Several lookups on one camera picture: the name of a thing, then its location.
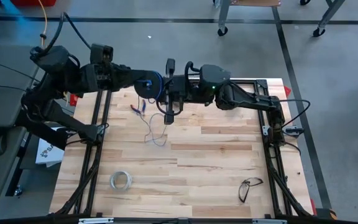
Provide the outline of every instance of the red component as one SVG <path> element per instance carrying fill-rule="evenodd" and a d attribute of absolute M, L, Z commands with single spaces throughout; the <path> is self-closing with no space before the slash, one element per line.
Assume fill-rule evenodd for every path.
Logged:
<path fill-rule="evenodd" d="M 311 203 L 311 209 L 313 209 L 313 215 L 317 215 L 316 205 L 314 204 L 314 200 L 310 199 L 310 203 Z"/>
<path fill-rule="evenodd" d="M 78 96 L 70 94 L 70 106 L 76 106 L 78 101 Z"/>
<path fill-rule="evenodd" d="M 38 0 L 11 0 L 15 6 L 40 6 Z M 45 7 L 54 6 L 56 0 L 41 0 Z"/>
<path fill-rule="evenodd" d="M 284 91 L 285 91 L 285 96 L 288 97 L 291 94 L 292 90 L 290 88 L 284 86 Z"/>

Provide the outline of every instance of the gray floor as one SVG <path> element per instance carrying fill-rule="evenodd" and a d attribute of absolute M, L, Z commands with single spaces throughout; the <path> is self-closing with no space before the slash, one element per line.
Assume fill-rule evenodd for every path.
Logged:
<path fill-rule="evenodd" d="M 48 9 L 48 15 L 58 16 L 61 11 L 67 11 L 73 17 L 218 17 L 210 0 L 97 0 L 97 4 L 95 1 L 57 1 L 58 5 Z M 318 20 L 326 8 L 323 0 L 312 1 L 306 7 L 300 7 L 296 0 L 287 0 L 278 10 L 282 19 Z M 7 6 L 6 10 L 0 13 L 41 16 L 38 9 L 18 10 Z M 270 8 L 231 7 L 228 18 L 273 19 L 273 16 Z M 334 19 L 358 20 L 358 0 L 347 0 Z M 217 24 L 77 24 L 88 42 L 113 46 L 114 61 L 132 68 L 163 73 L 165 61 L 171 57 L 177 60 L 178 73 L 192 60 L 196 66 L 219 65 L 235 77 L 282 78 L 291 87 L 275 25 L 227 26 L 228 34 L 218 37 Z M 49 37 L 56 27 L 55 22 L 48 24 Z M 0 44 L 37 45 L 43 28 L 42 22 L 0 21 Z M 358 221 L 358 26 L 327 26 L 322 37 L 313 39 L 311 33 L 315 28 L 283 26 L 301 95 L 312 103 L 307 115 L 331 203 L 340 219 Z M 89 61 L 89 50 L 68 24 L 64 25 L 57 44 L 64 45 L 82 64 Z M 290 107 L 291 113 L 297 114 L 295 105 Z M 303 151 L 310 195 L 319 206 L 306 144 L 303 138 L 298 143 Z M 27 180 L 43 175 L 46 174 L 30 173 Z M 55 184 L 53 178 L 56 178 L 48 175 L 47 182 L 30 181 L 32 185 L 25 186 L 27 192 L 19 200 L 1 198 L 0 218 L 46 214 Z M 14 212 L 4 212 L 10 207 L 16 207 Z M 18 208 L 27 211 L 21 213 Z"/>

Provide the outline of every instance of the wooden tabletop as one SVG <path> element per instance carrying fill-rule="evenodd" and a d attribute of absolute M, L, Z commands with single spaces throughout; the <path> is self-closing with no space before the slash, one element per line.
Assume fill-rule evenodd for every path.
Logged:
<path fill-rule="evenodd" d="M 270 95 L 286 98 L 281 79 L 267 79 L 267 82 Z M 243 88 L 254 91 L 251 85 L 243 85 Z M 80 99 L 74 117 L 90 123 L 95 98 L 96 94 L 91 93 Z M 163 137 L 156 140 L 157 144 L 167 140 L 166 144 L 156 146 L 153 142 L 144 142 L 149 129 L 130 109 L 131 104 L 137 106 L 133 88 L 113 93 L 93 214 L 103 212 L 104 217 L 152 218 L 263 218 L 266 213 L 273 215 L 256 110 L 222 111 L 214 104 L 208 107 L 185 104 L 175 122 L 167 126 Z M 286 103 L 283 103 L 283 112 L 286 120 L 290 120 Z M 144 119 L 149 122 L 155 113 L 158 113 L 156 106 L 147 103 Z M 151 126 L 155 138 L 159 137 L 165 127 L 163 117 L 154 116 Z M 287 141 L 296 144 L 292 138 Z M 283 146 L 281 151 L 288 187 L 311 213 L 299 152 L 291 146 Z M 66 148 L 51 212 L 61 208 L 78 186 L 84 153 L 85 146 L 80 143 Z M 110 176 L 118 170 L 127 171 L 132 176 L 128 191 L 113 190 L 109 184 Z M 261 178 L 264 183 L 251 187 L 246 202 L 241 203 L 238 189 L 249 177 Z M 284 211 L 282 193 L 277 189 Z M 87 195 L 85 190 L 82 208 L 86 205 Z"/>

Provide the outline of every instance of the metal cart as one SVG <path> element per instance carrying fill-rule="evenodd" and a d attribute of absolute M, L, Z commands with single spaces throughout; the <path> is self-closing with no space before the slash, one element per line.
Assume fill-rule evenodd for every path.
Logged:
<path fill-rule="evenodd" d="M 300 0 L 301 6 L 307 5 L 311 0 Z M 319 37 L 323 35 L 326 30 L 325 27 L 329 20 L 335 15 L 338 9 L 342 6 L 345 0 L 326 0 L 328 4 L 328 10 L 324 13 L 323 18 L 318 23 L 317 29 L 313 32 L 313 37 Z M 227 14 L 229 12 L 229 6 L 231 4 L 231 0 L 213 0 L 213 3 L 216 8 L 220 7 L 221 11 L 219 13 L 219 21 L 218 21 L 218 35 L 224 36 L 227 34 L 226 27 L 226 19 Z"/>

